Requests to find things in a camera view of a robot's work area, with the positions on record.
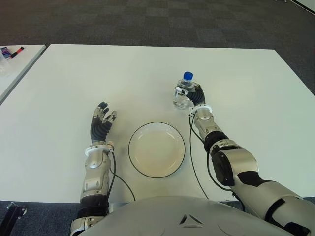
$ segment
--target small table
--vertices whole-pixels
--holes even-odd
[[[137,199],[204,197],[190,162],[188,116],[172,102],[185,71],[202,85],[224,133],[255,156],[262,178],[315,196],[315,97],[276,51],[51,45],[0,106],[0,199],[79,202],[101,101],[118,113],[107,140],[115,142],[117,174]],[[134,131],[153,121],[174,126],[186,145],[181,167],[161,179],[140,174],[128,157]],[[194,136],[192,155],[209,198],[236,200],[211,182]],[[110,201],[132,201],[119,179]]]
[[[6,47],[11,53],[14,53],[21,47],[21,45]],[[24,50],[21,53],[7,61],[9,72],[5,75],[0,75],[0,104],[10,94],[10,91],[31,68],[45,49],[45,45],[23,45],[23,47]]]

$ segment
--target water bottle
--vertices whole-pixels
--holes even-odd
[[[178,81],[177,86],[192,91],[194,88],[194,82],[192,82],[193,74],[191,72],[185,72],[184,77]],[[174,106],[179,109],[187,109],[192,105],[192,102],[183,94],[175,91]]]

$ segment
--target black cable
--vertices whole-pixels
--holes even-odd
[[[193,133],[196,135],[196,137],[197,137],[202,143],[204,143],[203,140],[202,140],[202,138],[195,132],[195,130],[194,130],[193,127],[192,127],[192,124],[193,124],[193,120],[194,120],[194,119],[195,119],[195,115],[193,115],[193,117],[192,117],[192,122],[190,122],[190,117],[189,117],[189,126],[190,126],[191,130],[193,131]]]
[[[113,171],[112,171],[112,169],[110,169],[110,172],[111,172],[113,175],[115,175],[117,178],[119,178],[119,179],[127,186],[127,188],[129,189],[130,193],[132,194],[133,200],[136,201],[136,198],[135,198],[135,196],[134,196],[134,194],[133,194],[133,191],[131,190],[131,188],[129,187],[129,185],[123,180],[123,178],[121,178],[118,174],[114,174]]]
[[[210,172],[210,166],[209,166],[209,153],[207,152],[207,168],[208,168],[208,173],[210,175],[210,178],[212,179],[213,183],[216,184],[216,186],[218,186],[220,189],[224,190],[224,191],[229,191],[229,192],[233,192],[232,189],[229,188],[223,188],[221,185],[219,185],[215,179],[212,177],[212,174]]]
[[[201,187],[201,184],[200,184],[200,182],[199,182],[199,180],[198,180],[198,177],[197,177],[197,174],[196,174],[196,171],[195,171],[193,162],[192,162],[192,155],[191,155],[191,131],[193,131],[193,133],[196,135],[196,137],[197,137],[202,143],[204,143],[203,140],[199,137],[199,135],[197,135],[197,133],[196,133],[196,132],[194,131],[194,129],[192,128],[192,124],[193,124],[194,118],[195,118],[195,115],[193,115],[193,117],[192,117],[192,122],[190,121],[190,118],[189,118],[189,126],[190,126],[190,134],[189,134],[190,158],[191,158],[192,168],[193,168],[193,171],[194,171],[195,176],[196,176],[196,178],[197,178],[197,181],[198,181],[198,183],[199,183],[199,186],[200,186],[200,188],[202,189],[203,193],[205,194],[205,192],[204,192],[203,188]],[[234,193],[232,189],[223,188],[223,187],[220,186],[220,185],[215,181],[215,179],[213,178],[213,176],[212,176],[212,174],[211,174],[211,172],[210,172],[209,153],[208,153],[208,152],[207,152],[207,168],[208,168],[209,176],[210,176],[211,180],[213,181],[213,183],[215,183],[217,187],[219,187],[220,189],[222,189],[222,190],[224,190],[224,191],[232,192],[232,195],[241,203],[241,205],[242,205],[242,211],[245,212],[245,205],[243,204],[243,202],[241,201],[241,199],[236,195],[236,193]]]
[[[209,199],[208,196],[207,196],[207,194],[206,194],[205,191],[203,190],[203,188],[202,188],[200,182],[199,182],[198,176],[197,176],[197,174],[196,174],[195,166],[193,165],[193,161],[192,161],[192,153],[191,153],[191,131],[192,131],[192,126],[191,126],[191,124],[190,124],[190,117],[189,117],[189,125],[190,125],[189,149],[190,149],[190,159],[191,159],[192,169],[193,169],[193,172],[195,173],[197,182],[198,182],[198,184],[199,184],[199,186],[200,186],[200,188],[201,188],[203,194],[206,196],[207,199]]]
[[[114,173],[113,173],[112,182],[111,182],[110,187],[108,189],[107,200],[109,199],[109,195],[110,195],[110,192],[112,191],[112,187],[113,187],[115,176],[116,176],[116,158],[115,158],[115,155],[113,152],[112,152],[112,155],[113,155],[113,160],[114,160]]]
[[[236,195],[236,193],[233,192],[232,194],[242,205],[242,211],[245,212],[245,205],[244,203],[241,201],[241,199]]]

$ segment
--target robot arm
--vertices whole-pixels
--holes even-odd
[[[315,235],[315,205],[275,181],[260,178],[254,156],[229,139],[214,122],[200,86],[195,93],[179,87],[176,90],[195,105],[194,123],[211,155],[217,180],[232,189],[250,214],[296,236]]]
[[[111,166],[108,154],[114,151],[114,144],[105,140],[117,116],[114,111],[105,118],[108,111],[107,104],[102,102],[97,106],[92,117],[92,144],[85,151],[86,175],[80,198],[80,209],[77,218],[71,223],[70,236],[79,235],[108,214],[108,174]]]

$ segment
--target blue bottle cap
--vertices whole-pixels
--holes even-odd
[[[184,80],[192,80],[193,74],[191,72],[186,71],[184,73]]]

